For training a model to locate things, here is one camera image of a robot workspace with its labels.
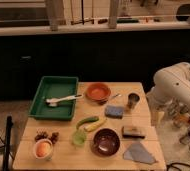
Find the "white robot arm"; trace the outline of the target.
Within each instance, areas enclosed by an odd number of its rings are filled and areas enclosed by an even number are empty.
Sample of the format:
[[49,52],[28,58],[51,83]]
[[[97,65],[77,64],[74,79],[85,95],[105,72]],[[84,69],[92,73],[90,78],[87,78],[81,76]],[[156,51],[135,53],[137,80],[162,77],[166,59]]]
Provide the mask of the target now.
[[157,126],[164,111],[174,100],[190,109],[190,63],[180,62],[158,70],[154,86],[146,94],[151,113],[151,125]]

